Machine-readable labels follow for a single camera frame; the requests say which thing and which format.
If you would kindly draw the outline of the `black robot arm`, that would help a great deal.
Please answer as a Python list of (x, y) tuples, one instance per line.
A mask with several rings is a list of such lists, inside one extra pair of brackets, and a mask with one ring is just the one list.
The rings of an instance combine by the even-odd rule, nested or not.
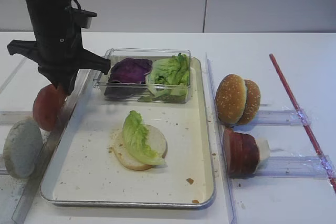
[(38, 72), (55, 88), (70, 95), (80, 69), (107, 74), (110, 60), (84, 49), (81, 30), (88, 29), (95, 12), (81, 8), (77, 0), (25, 0), (35, 40), (12, 40), (10, 55), (20, 54), (38, 64)]

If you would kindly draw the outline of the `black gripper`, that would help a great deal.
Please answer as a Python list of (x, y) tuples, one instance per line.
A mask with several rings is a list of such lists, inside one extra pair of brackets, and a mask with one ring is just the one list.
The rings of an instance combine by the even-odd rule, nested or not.
[(26, 0), (35, 40), (12, 40), (10, 55), (21, 54), (38, 63), (38, 71), (56, 90), (71, 95), (80, 69), (108, 73), (111, 63), (84, 49), (79, 26), (66, 8), (74, 0)]

